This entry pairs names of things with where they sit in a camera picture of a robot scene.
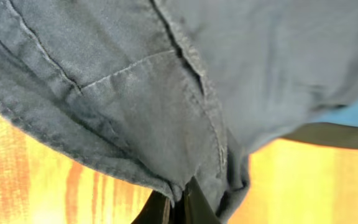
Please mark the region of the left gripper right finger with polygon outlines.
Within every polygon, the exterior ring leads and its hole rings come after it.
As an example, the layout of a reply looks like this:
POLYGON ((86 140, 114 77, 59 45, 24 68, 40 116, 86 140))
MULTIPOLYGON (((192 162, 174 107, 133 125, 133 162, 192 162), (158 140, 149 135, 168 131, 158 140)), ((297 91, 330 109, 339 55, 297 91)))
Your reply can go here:
POLYGON ((186 184, 183 198, 178 203, 178 222, 180 224, 220 224, 195 177, 192 177, 186 184))

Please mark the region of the dark blue shorts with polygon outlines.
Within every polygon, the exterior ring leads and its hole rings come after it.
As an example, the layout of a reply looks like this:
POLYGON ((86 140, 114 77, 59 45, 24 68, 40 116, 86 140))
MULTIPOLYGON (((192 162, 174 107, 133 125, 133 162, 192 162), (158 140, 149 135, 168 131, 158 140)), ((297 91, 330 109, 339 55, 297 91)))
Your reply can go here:
POLYGON ((0 113, 226 222, 248 156, 358 98, 358 1, 0 0, 0 113))

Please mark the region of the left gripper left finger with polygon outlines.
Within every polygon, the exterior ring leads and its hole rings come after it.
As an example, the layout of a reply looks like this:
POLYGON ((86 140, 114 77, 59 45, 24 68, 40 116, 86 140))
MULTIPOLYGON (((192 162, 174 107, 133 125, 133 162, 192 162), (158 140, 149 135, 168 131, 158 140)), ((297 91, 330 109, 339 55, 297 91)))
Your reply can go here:
POLYGON ((153 191, 131 224, 169 224, 170 210, 169 198, 160 192, 153 191))

